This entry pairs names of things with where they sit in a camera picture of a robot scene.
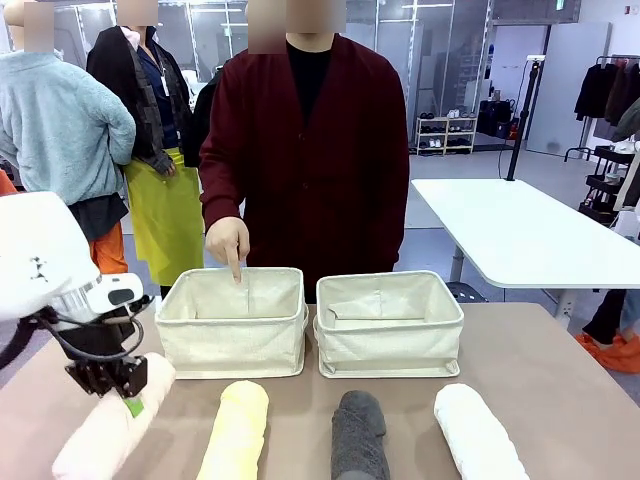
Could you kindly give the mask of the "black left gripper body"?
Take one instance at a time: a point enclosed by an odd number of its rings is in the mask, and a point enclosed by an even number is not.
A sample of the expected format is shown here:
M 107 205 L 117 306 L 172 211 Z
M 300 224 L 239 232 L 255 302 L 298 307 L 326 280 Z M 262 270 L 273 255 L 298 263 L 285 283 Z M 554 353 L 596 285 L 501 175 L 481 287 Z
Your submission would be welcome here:
M 129 360 L 132 353 L 123 342 L 137 331 L 132 321 L 116 323 L 93 322 L 72 324 L 49 323 L 49 330 L 70 360 L 108 361 Z

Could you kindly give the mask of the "person's right hand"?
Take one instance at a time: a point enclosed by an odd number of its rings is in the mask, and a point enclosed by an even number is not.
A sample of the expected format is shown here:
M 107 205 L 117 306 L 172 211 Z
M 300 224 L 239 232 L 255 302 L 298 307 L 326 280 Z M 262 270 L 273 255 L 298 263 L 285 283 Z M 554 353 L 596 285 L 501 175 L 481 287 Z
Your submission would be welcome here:
M 230 268 L 236 283 L 241 282 L 242 263 L 250 252 L 249 231 L 241 218 L 224 217 L 207 230 L 205 247 L 214 259 Z

